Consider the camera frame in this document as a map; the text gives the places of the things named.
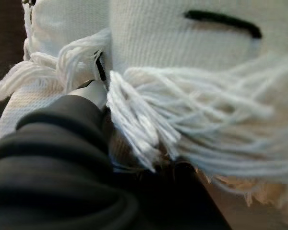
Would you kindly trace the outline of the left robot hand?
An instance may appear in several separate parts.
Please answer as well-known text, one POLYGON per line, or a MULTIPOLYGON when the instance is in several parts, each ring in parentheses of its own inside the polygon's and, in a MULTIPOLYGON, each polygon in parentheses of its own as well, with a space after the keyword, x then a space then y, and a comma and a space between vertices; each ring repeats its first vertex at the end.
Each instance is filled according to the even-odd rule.
POLYGON ((0 230, 228 230, 191 166, 146 173, 143 184, 114 173, 106 94, 86 82, 0 140, 0 230))

